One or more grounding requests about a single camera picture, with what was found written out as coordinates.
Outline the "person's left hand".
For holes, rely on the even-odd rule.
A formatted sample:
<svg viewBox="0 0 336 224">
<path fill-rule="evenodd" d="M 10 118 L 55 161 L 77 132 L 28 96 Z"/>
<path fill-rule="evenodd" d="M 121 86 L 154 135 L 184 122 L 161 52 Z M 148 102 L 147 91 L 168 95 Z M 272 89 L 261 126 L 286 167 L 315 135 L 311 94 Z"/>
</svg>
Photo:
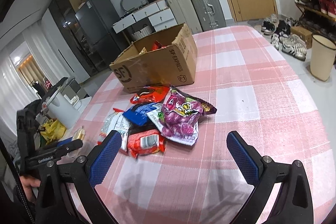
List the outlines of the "person's left hand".
<svg viewBox="0 0 336 224">
<path fill-rule="evenodd" d="M 41 181 L 32 176 L 20 176 L 21 184 L 23 186 L 23 190 L 26 194 L 26 198 L 31 203 L 36 203 L 36 197 L 33 192 L 33 188 L 40 187 Z"/>
</svg>

